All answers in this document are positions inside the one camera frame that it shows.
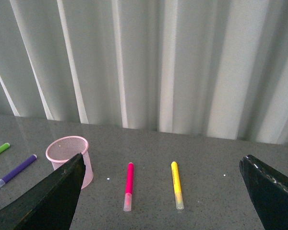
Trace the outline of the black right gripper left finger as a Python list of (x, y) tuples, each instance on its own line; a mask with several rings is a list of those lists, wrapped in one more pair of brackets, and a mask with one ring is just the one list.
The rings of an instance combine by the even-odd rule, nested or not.
[(85, 170), (82, 154), (76, 154), (0, 210), (0, 230), (68, 230)]

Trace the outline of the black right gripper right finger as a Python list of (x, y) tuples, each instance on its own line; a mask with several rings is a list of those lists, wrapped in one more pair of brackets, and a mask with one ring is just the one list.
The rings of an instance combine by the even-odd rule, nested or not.
[(288, 177), (247, 155), (240, 161), (251, 202), (266, 230), (288, 230)]

